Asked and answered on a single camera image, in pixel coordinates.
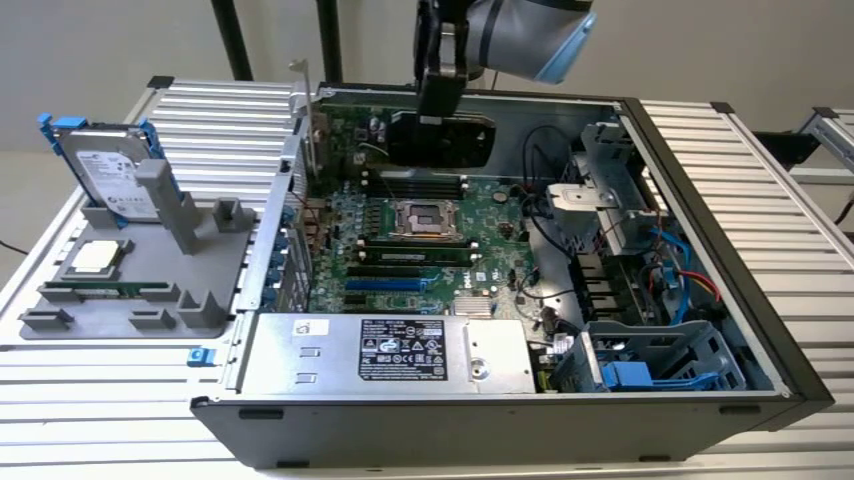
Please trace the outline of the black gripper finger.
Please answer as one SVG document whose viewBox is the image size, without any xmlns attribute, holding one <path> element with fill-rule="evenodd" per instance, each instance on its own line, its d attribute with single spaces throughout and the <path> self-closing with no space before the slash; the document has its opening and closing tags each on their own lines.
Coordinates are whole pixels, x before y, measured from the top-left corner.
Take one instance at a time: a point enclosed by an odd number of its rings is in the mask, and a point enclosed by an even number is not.
<svg viewBox="0 0 854 480">
<path fill-rule="evenodd" d="M 462 79 L 443 76 L 427 69 L 419 81 L 417 108 L 417 147 L 419 161 L 427 166 L 441 165 L 450 149 L 443 119 L 451 117 L 459 104 Z"/>
</svg>

